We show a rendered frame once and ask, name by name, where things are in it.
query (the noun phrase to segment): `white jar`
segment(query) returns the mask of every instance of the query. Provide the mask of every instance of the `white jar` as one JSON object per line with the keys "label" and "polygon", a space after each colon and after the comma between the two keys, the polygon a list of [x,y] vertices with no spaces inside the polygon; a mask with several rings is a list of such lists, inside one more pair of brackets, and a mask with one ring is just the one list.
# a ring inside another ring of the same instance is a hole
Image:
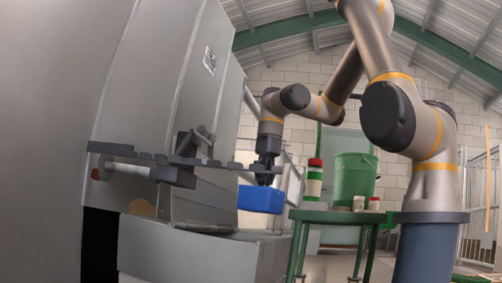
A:
{"label": "white jar", "polygon": [[372,196],[369,198],[368,209],[369,210],[379,210],[380,209],[380,198],[378,196]]}
{"label": "white jar", "polygon": [[364,200],[365,196],[354,196],[354,201],[352,203],[352,211],[354,212],[356,209],[364,209]]}

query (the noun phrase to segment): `orange pole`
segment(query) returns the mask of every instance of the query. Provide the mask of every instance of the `orange pole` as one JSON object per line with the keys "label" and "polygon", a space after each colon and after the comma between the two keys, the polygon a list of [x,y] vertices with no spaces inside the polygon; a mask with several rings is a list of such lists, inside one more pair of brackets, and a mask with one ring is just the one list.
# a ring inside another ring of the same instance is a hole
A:
{"label": "orange pole", "polygon": [[485,125],[485,131],[486,131],[486,160],[487,160],[487,171],[486,173],[488,174],[488,190],[487,190],[487,199],[486,199],[486,232],[488,232],[488,224],[490,222],[490,173],[491,173],[491,165],[490,165],[490,136],[488,134],[488,124]]}

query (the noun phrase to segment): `ceiling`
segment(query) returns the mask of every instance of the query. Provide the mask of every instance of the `ceiling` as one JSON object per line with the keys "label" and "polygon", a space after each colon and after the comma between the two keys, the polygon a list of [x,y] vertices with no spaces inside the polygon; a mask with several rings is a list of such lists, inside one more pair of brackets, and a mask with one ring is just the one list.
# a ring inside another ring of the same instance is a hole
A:
{"label": "ceiling", "polygon": [[[237,32],[249,33],[249,28],[271,25],[300,15],[308,14],[312,20],[318,11],[333,9],[333,3],[327,0],[219,0]],[[402,18],[414,22],[439,37],[460,47],[474,61],[481,61],[497,71],[502,69],[502,0],[391,0],[395,13]],[[320,48],[352,41],[351,29],[346,23],[315,30]],[[413,63],[422,66],[445,81],[452,81],[454,86],[464,90],[482,103],[499,97],[502,92],[495,85],[473,74],[474,69],[463,70],[445,56],[410,39],[396,30],[391,41],[398,55],[410,59],[415,47],[418,47]],[[235,51],[234,54],[244,69],[277,58],[314,50],[312,31],[297,33],[271,40],[261,45]],[[493,104],[493,109],[502,114],[502,103]]]}

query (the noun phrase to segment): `barcode label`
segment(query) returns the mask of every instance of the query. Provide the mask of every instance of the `barcode label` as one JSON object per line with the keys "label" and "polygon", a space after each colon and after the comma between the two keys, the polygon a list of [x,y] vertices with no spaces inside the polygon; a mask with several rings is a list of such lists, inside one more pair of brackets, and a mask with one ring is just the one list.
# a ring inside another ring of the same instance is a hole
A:
{"label": "barcode label", "polygon": [[209,71],[209,74],[214,77],[214,73],[216,73],[216,65],[218,60],[216,59],[216,55],[211,52],[209,46],[206,46],[206,54],[204,56],[204,60],[202,64],[204,64],[205,68]]}

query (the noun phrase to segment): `bucket handle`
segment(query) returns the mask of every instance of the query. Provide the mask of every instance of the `bucket handle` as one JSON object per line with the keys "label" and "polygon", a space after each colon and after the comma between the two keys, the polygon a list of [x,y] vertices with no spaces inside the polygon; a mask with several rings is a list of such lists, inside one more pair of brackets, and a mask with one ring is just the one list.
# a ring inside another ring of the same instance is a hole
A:
{"label": "bucket handle", "polygon": [[373,168],[373,170],[375,170],[375,173],[377,174],[376,179],[377,179],[377,180],[378,180],[378,179],[380,179],[380,178],[381,178],[381,176],[380,176],[380,175],[378,175],[377,169],[376,169],[376,168],[372,165],[372,163],[371,163],[371,162],[369,162],[369,160],[367,160],[367,158],[366,158],[366,157],[364,157],[364,160],[365,160],[365,161],[366,161],[366,162],[367,162],[367,163],[368,163],[368,164],[369,164],[369,165]]}

